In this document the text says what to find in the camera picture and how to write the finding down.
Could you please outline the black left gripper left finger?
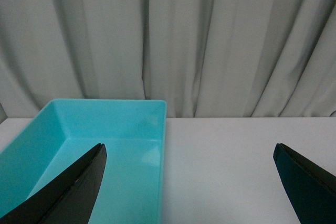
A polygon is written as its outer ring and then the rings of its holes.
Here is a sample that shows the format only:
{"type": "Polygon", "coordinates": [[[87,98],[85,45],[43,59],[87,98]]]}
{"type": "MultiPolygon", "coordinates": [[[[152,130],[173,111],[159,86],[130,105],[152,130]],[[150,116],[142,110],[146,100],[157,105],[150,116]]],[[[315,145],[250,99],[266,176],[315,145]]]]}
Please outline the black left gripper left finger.
{"type": "Polygon", "coordinates": [[[37,193],[1,217],[1,223],[88,223],[107,162],[97,144],[37,193]]]}

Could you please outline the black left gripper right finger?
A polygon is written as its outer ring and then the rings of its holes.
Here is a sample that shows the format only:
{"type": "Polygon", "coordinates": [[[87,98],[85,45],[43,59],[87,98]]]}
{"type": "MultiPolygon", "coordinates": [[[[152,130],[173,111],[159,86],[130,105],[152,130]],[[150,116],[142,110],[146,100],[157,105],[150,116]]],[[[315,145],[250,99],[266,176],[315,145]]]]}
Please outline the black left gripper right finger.
{"type": "Polygon", "coordinates": [[[282,143],[273,159],[300,223],[335,223],[335,176],[282,143]]]}

